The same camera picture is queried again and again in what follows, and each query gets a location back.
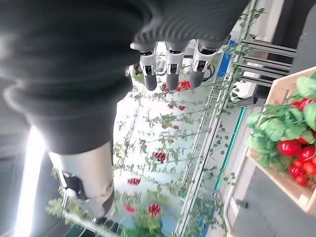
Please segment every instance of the tomato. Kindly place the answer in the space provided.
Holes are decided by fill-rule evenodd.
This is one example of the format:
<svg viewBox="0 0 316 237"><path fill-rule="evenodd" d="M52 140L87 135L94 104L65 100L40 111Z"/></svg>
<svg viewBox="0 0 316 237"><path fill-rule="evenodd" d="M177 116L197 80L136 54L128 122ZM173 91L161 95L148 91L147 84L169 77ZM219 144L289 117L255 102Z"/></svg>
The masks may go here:
<svg viewBox="0 0 316 237"><path fill-rule="evenodd" d="M316 166L313 163L306 162L303 164L303 169L309 175L316 175Z"/></svg>
<svg viewBox="0 0 316 237"><path fill-rule="evenodd" d="M300 175L300 176L297 176L295 178L295 182L300 184L300 185L307 185L308 184L308 179L305 176Z"/></svg>
<svg viewBox="0 0 316 237"><path fill-rule="evenodd" d="M312 163L316 165L316 156L312 158Z"/></svg>
<svg viewBox="0 0 316 237"><path fill-rule="evenodd" d="M301 100L301 110L303 111L305 106L307 106L309 103L314 103L316 102L316 99L308 99L308 98L304 98L303 100Z"/></svg>
<svg viewBox="0 0 316 237"><path fill-rule="evenodd" d="M302 150L302 145L298 141L281 141L277 144L278 151L285 156L295 156Z"/></svg>
<svg viewBox="0 0 316 237"><path fill-rule="evenodd" d="M308 161L316 155L315 146L308 146L301 150L298 157L301 161Z"/></svg>
<svg viewBox="0 0 316 237"><path fill-rule="evenodd" d="M296 101L292 104L292 107L301 109L301 101Z"/></svg>
<svg viewBox="0 0 316 237"><path fill-rule="evenodd" d="M290 165L288 167L288 172L290 173L290 175L292 175L293 178L296 178L297 176L300 176L300 175L305 175L306 172L304 170L302 170L301 168L295 166L295 165Z"/></svg>
<svg viewBox="0 0 316 237"><path fill-rule="evenodd" d="M303 137L300 137L297 141L301 144L309 144Z"/></svg>
<svg viewBox="0 0 316 237"><path fill-rule="evenodd" d="M299 160L299 159L296 159L296 160L293 161L293 165L295 165L298 168L303 168L303 164L304 163L301 160Z"/></svg>

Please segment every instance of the leaf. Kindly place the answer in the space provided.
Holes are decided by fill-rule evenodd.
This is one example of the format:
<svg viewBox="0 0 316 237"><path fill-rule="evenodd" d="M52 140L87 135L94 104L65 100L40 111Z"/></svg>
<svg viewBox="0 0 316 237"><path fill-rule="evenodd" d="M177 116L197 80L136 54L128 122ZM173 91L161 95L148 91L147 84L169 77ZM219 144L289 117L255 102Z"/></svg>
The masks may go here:
<svg viewBox="0 0 316 237"><path fill-rule="evenodd" d="M307 125L316 131L316 102L306 105L303 113Z"/></svg>
<svg viewBox="0 0 316 237"><path fill-rule="evenodd" d="M289 112L293 115L296 121L302 122L304 119L303 113L298 108L291 108Z"/></svg>
<svg viewBox="0 0 316 237"><path fill-rule="evenodd" d="M270 165L270 157L269 155L261 156L259 159L257 159L257 162L263 167L267 168Z"/></svg>
<svg viewBox="0 0 316 237"><path fill-rule="evenodd" d="M265 107L265 112L270 112L271 110L274 110L276 108L275 105L264 105Z"/></svg>
<svg viewBox="0 0 316 237"><path fill-rule="evenodd" d="M252 147L253 149L255 149L257 152L259 152L262 155L269 154L273 147L272 141L264 137L258 137L258 136L249 137L246 143L248 146Z"/></svg>
<svg viewBox="0 0 316 237"><path fill-rule="evenodd" d="M269 120L265 128L265 133L272 141L277 141L276 139L282 137L285 129L286 127L279 118L273 118Z"/></svg>
<svg viewBox="0 0 316 237"><path fill-rule="evenodd" d="M262 112L252 113L251 115L249 115L249 117L247 118L247 126L254 127L258 123L258 120L261 115L262 115Z"/></svg>
<svg viewBox="0 0 316 237"><path fill-rule="evenodd" d="M262 7L262 8L260 8L259 10L258 10L258 13L263 13L265 11L265 9Z"/></svg>
<svg viewBox="0 0 316 237"><path fill-rule="evenodd" d="M310 130L306 130L301 133L301 137L307 141L309 144L313 144L315 142L315 137L313 136Z"/></svg>
<svg viewBox="0 0 316 237"><path fill-rule="evenodd" d="M298 92L309 99L316 98L316 80L309 77L299 77L297 79Z"/></svg>
<svg viewBox="0 0 316 237"><path fill-rule="evenodd" d="M271 141L273 142L277 142L281 139L281 137L283 136L284 131L274 131L274 133L272 133L272 135L269 137Z"/></svg>

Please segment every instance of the metal pipe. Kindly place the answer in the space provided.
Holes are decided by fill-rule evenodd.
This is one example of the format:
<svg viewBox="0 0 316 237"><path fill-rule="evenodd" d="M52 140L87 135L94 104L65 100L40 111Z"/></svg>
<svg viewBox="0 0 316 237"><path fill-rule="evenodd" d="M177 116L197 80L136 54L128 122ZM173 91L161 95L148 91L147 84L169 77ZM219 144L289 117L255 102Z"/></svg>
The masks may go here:
<svg viewBox="0 0 316 237"><path fill-rule="evenodd" d="M64 212L63 214L64 214L65 218L81 225L82 227L84 227L92 232L97 233L98 235L101 235L103 237L119 237L119 235L117 235L113 232L110 232L110 231L106 231L92 222L88 222L88 221L81 219L77 215L71 214L69 212Z"/></svg>
<svg viewBox="0 0 316 237"><path fill-rule="evenodd" d="M267 87L272 86L272 81L267 81L267 80L263 80L263 79L259 79L259 78L252 78L252 77L243 76L243 77L241 77L241 79L243 81L255 83L257 85L263 85L263 86L267 86Z"/></svg>
<svg viewBox="0 0 316 237"><path fill-rule="evenodd" d="M238 181L241 177L243 168L245 166L245 163L247 160L247 156L246 156L247 152L248 152L248 147L246 147L244 152L242 153L241 161L239 163L239 166L238 166L238 169L237 169L237 172L235 175L235 180L234 180L234 182L236 184L238 184ZM225 204L224 204L224 220L225 220L225 224L226 224L228 232L230 232L232 230L232 226L231 226L229 219L228 219L228 208L230 206L231 198L233 197L233 195L235 193L236 187L237 187L237 185L231 186L231 189L228 192L228 196L227 196L227 199L226 199Z"/></svg>
<svg viewBox="0 0 316 237"><path fill-rule="evenodd" d="M279 64L276 64L273 62L268 62L266 60L260 60L260 59L256 59L256 58L250 58L250 57L244 57L243 59L245 59L249 63L256 63L256 64L270 67L270 68L276 68L276 69L285 70L285 71L291 70L291 66L279 65Z"/></svg>
<svg viewBox="0 0 316 237"><path fill-rule="evenodd" d="M273 48L273 49L280 49L280 50L283 50L283 51L296 53L296 49L294 49L294 48L279 46L279 45L270 44L270 43L264 43L262 41L255 41L255 40L244 39L241 42L242 43L247 43L247 44L250 44L250 45L264 46L264 47L269 47L269 48Z"/></svg>
<svg viewBox="0 0 316 237"><path fill-rule="evenodd" d="M286 57L294 58L296 56L295 52L290 52L287 50L276 49L276 48L272 48L272 47L268 47L268 46L261 46L261 45L257 45L257 44L250 44L250 46L253 49L257 49L257 50L261 50L261 51L265 51L265 52L273 53L273 54L279 54L279 55L286 56Z"/></svg>
<svg viewBox="0 0 316 237"><path fill-rule="evenodd" d="M213 92L213 88L211 89L210 93L209 93L209 96L208 96L208 99L207 99L207 102L206 102L206 108L209 107L209 104L210 102L212 101L212 92ZM200 136L200 132L202 130L202 127L204 125L204 120L205 120L205 116L206 116L206 113L207 113L207 110L205 110L203 112L203 115L202 115L202 118L201 118L201 122L198 126L198 129L197 129L197 135L194 139L194 142L193 142L193 146L191 148L191 154L193 154L197 148L197 145L198 145L198 139L199 139L199 136ZM191 165L191 162L192 162L192 159L189 160L189 163L187 164L186 166L186 169L184 171L184 174L183 174L183 179L182 179L182 183L184 183L187 179L187 176L188 176L188 173L189 173L189 169L190 169L190 165Z"/></svg>
<svg viewBox="0 0 316 237"><path fill-rule="evenodd" d="M289 75L289 73L287 72L281 72L281 71L272 70L268 68L254 67L254 66L250 66L250 65L242 64L242 63L237 63L237 66L239 66L241 69L243 69L246 72L257 73L257 74L271 77L271 78L280 78L280 77Z"/></svg>

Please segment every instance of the green leafy vegetable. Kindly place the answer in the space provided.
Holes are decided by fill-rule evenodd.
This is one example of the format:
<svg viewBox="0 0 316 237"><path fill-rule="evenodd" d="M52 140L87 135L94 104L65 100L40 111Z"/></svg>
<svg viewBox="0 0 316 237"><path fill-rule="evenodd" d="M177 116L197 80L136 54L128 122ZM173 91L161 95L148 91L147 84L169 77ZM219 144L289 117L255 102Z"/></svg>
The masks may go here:
<svg viewBox="0 0 316 237"><path fill-rule="evenodd" d="M313 144L315 142L315 138L310 130L306 130L301 133L301 137L307 141L309 144Z"/></svg>
<svg viewBox="0 0 316 237"><path fill-rule="evenodd" d="M262 115L261 112L253 113L253 114L249 115L249 117L247 118L247 126L254 127L257 124L261 115Z"/></svg>
<svg viewBox="0 0 316 237"><path fill-rule="evenodd" d="M307 125L316 131L316 102L304 107L304 119Z"/></svg>
<svg viewBox="0 0 316 237"><path fill-rule="evenodd" d="M310 99L316 98L316 79L309 77L299 77L297 80L297 90L298 92Z"/></svg>

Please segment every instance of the wooden crate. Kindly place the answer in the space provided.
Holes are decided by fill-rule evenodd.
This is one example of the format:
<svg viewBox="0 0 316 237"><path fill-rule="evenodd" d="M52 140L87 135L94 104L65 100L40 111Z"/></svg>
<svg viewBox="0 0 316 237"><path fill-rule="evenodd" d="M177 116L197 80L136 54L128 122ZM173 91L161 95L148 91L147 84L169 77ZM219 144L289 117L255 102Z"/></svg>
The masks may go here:
<svg viewBox="0 0 316 237"><path fill-rule="evenodd" d="M316 67L274 80L266 104L282 104L296 90L296 80L298 77L310 77L314 72L316 72ZM307 187L298 185L288 173L277 172L273 167L264 168L257 163L256 159L260 155L254 149L249 149L247 156L304 212L316 217L316 190L313 191Z"/></svg>

